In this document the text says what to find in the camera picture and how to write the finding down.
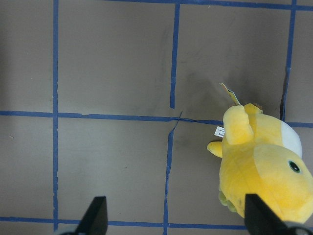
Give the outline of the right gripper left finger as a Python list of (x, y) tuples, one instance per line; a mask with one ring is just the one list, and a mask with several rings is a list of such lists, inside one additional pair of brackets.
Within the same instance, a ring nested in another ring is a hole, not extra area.
[(105, 235), (107, 232), (107, 200), (96, 196), (92, 200), (74, 235)]

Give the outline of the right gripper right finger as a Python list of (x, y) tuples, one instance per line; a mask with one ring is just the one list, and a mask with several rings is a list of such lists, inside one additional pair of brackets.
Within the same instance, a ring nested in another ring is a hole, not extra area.
[(257, 195), (245, 197), (245, 226), (250, 235), (283, 235), (287, 225)]

